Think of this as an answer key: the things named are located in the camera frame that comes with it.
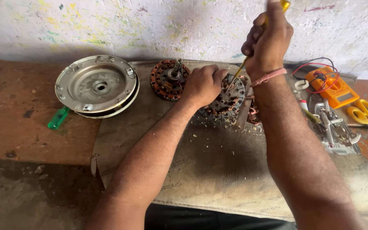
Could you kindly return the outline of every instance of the orange multimeter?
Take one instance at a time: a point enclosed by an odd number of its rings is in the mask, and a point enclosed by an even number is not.
[[[319,68],[317,70],[309,72],[305,78],[309,82],[315,79],[319,75],[325,75],[327,73],[333,72],[331,68],[325,66],[323,68]],[[337,78],[336,73],[331,73],[326,75],[326,84],[325,89],[333,84],[333,82]],[[311,85],[315,88],[316,91],[320,91],[322,88],[324,81],[322,79],[316,79],[312,81]],[[323,98],[327,98],[329,100],[330,107],[336,109],[341,106],[347,105],[351,102],[356,101],[360,97],[348,86],[343,79],[339,78],[337,82],[331,86],[329,89],[320,92],[320,96]]]

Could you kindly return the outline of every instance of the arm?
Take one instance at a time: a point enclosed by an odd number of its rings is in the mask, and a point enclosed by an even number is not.
[[[279,2],[268,3],[266,13],[254,21],[242,47],[252,81],[279,68],[293,29]],[[350,198],[350,191],[315,134],[307,126],[285,76],[279,75],[253,88],[267,139],[267,162],[298,228],[365,229]]]
[[[144,228],[146,209],[161,190],[188,121],[218,96],[227,72],[217,65],[193,70],[181,99],[120,163],[85,229]]]

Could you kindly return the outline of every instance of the scissors handle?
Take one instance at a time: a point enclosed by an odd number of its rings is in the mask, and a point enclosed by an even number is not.
[[[364,99],[357,100],[355,102],[356,107],[348,107],[347,113],[356,122],[361,124],[368,124],[368,101]]]

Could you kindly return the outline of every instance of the hand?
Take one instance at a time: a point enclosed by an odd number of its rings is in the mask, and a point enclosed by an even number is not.
[[[267,29],[263,24],[268,15]],[[279,0],[268,0],[267,12],[261,13],[242,45],[241,52],[249,56],[245,63],[252,82],[274,70],[283,68],[283,56],[289,47],[293,28],[287,22]]]
[[[209,105],[221,92],[222,79],[228,70],[219,69],[218,65],[195,68],[188,76],[180,101],[189,102],[196,109]]]

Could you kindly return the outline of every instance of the paint-splattered wall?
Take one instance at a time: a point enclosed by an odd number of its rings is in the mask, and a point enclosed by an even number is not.
[[[241,62],[264,0],[0,0],[0,59],[70,63],[91,54]],[[368,0],[292,1],[285,60],[326,56],[368,79]]]

